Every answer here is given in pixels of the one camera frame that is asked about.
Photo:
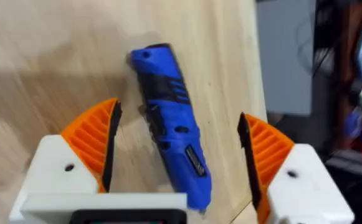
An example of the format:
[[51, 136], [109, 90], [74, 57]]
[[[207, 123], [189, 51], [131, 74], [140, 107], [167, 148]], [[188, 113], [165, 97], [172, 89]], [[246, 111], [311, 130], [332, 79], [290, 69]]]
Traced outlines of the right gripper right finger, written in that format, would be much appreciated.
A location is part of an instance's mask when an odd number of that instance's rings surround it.
[[241, 113], [237, 132], [245, 151], [258, 223], [353, 223], [355, 215], [316, 150]]

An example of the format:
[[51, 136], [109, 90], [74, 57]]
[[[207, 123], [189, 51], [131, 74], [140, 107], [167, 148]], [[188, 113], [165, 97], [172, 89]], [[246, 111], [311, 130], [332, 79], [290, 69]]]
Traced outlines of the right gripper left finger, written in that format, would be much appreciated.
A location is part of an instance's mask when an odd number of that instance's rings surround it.
[[121, 113], [118, 98], [109, 98], [77, 116], [59, 134], [44, 136], [12, 206], [9, 221], [25, 220], [21, 207], [31, 194], [107, 193]]

